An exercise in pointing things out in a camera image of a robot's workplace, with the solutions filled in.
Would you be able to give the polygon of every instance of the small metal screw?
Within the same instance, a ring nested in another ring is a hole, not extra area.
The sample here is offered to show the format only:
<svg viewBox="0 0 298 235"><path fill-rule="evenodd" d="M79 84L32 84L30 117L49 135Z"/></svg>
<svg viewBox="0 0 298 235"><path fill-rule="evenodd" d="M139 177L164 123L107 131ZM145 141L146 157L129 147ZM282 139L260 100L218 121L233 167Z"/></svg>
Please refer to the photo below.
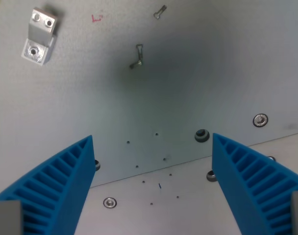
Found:
<svg viewBox="0 0 298 235"><path fill-rule="evenodd" d="M255 127L263 127L265 125L267 125L268 123L268 116L265 114L257 114L253 120L252 123Z"/></svg>
<svg viewBox="0 0 298 235"><path fill-rule="evenodd" d="M138 50L138 60L143 61L143 45L137 44L136 48Z"/></svg>
<svg viewBox="0 0 298 235"><path fill-rule="evenodd" d="M105 200L103 201L103 205L109 209L111 208L115 208L117 205L116 200L113 197L107 197L105 198Z"/></svg>
<svg viewBox="0 0 298 235"><path fill-rule="evenodd" d="M161 9L160 9L158 12L154 13L153 16L154 16L157 20L160 19L161 14L162 14L166 9L167 9L167 6L166 6L166 5L163 5L163 6L161 7Z"/></svg>

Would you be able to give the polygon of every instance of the blue ribbed gripper pad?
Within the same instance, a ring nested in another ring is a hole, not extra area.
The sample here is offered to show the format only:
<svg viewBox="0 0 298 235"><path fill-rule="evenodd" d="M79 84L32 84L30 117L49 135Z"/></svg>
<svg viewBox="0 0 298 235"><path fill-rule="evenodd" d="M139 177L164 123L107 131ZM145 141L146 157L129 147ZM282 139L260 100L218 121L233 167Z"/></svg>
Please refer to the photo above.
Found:
<svg viewBox="0 0 298 235"><path fill-rule="evenodd" d="M0 201L21 201L24 235L73 235L95 171L88 136L14 182Z"/></svg>

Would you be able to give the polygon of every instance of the metal pin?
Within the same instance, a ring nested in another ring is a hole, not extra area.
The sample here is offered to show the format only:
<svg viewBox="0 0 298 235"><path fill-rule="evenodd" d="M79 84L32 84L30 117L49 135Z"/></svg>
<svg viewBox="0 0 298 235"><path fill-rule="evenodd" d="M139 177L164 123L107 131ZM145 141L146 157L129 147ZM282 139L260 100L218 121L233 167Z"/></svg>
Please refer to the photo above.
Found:
<svg viewBox="0 0 298 235"><path fill-rule="evenodd" d="M163 6L161 7L161 9L160 9L158 12L154 13L153 16L154 16L157 20L160 19L161 14L162 14L166 9L167 9L167 6L166 6L166 5L163 5Z"/></svg>
<svg viewBox="0 0 298 235"><path fill-rule="evenodd" d="M137 44L136 48L138 50L138 61L129 66L131 70L135 67L143 65L143 45Z"/></svg>
<svg viewBox="0 0 298 235"><path fill-rule="evenodd" d="M138 60L142 61L143 60L143 45L137 44L136 48L138 50Z"/></svg>

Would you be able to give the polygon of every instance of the red mark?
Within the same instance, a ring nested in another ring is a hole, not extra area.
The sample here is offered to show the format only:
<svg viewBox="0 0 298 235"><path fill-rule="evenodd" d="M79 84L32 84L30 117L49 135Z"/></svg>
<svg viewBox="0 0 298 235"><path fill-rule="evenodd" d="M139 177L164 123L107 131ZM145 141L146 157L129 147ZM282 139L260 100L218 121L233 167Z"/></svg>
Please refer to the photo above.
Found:
<svg viewBox="0 0 298 235"><path fill-rule="evenodd" d="M92 23L96 22L96 21L101 21L101 19L103 18L103 15L99 15L98 19L95 19L94 15L91 15L92 18Z"/></svg>

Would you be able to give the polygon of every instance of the metal bracket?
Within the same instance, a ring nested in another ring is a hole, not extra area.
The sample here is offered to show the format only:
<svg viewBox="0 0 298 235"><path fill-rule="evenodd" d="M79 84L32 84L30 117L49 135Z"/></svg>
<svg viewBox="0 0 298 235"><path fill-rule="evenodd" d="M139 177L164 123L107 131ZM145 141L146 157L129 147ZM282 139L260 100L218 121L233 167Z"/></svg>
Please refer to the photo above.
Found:
<svg viewBox="0 0 298 235"><path fill-rule="evenodd" d="M28 38L22 52L22 57L43 65L52 53L56 40L53 35L57 17L35 7L29 20Z"/></svg>

